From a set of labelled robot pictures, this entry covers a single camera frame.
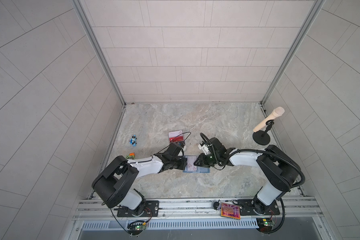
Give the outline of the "pink credit card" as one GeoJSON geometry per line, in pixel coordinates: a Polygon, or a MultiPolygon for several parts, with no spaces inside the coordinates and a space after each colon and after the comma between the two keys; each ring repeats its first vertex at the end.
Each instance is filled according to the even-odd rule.
{"type": "Polygon", "coordinates": [[[187,167],[186,170],[188,172],[195,172],[198,170],[198,167],[194,165],[197,160],[197,156],[187,156],[187,167]]]}

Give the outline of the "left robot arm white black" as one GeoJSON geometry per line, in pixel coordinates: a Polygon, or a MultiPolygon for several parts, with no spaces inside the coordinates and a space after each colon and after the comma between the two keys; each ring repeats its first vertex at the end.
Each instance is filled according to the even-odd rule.
{"type": "Polygon", "coordinates": [[[134,181],[167,170],[183,171],[187,165],[184,146],[183,142],[170,143],[163,153],[134,161],[117,156],[94,179],[92,189],[109,209],[120,206],[138,217],[145,212],[146,199],[140,192],[131,189],[134,181]]]}

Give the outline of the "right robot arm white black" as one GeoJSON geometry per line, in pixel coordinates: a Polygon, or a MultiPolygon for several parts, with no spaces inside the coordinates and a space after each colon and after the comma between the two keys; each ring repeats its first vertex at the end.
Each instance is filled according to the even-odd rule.
{"type": "Polygon", "coordinates": [[[195,161],[198,167],[210,168],[218,165],[221,171],[226,166],[259,167],[267,178],[267,182],[248,203],[236,204],[250,215],[265,215],[271,212],[276,201],[281,201],[291,189],[305,183],[306,177],[300,166],[275,145],[268,145],[261,150],[225,148],[217,139],[209,139],[201,133],[202,153],[195,161]]]}

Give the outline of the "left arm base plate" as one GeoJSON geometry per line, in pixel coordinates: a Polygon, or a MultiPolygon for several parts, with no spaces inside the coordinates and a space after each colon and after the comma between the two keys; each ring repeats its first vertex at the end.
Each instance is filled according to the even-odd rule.
{"type": "Polygon", "coordinates": [[[117,217],[118,218],[157,217],[159,211],[159,204],[160,204],[159,201],[143,201],[134,210],[122,206],[117,209],[117,217]]]}

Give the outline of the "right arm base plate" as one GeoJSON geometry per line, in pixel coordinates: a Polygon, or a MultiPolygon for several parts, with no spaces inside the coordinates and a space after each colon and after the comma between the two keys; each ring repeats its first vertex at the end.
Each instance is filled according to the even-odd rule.
{"type": "Polygon", "coordinates": [[[280,207],[277,204],[277,201],[274,200],[270,205],[265,205],[257,198],[253,200],[249,199],[240,199],[234,200],[234,205],[239,206],[241,216],[270,216],[270,215],[280,215],[280,207]]]}

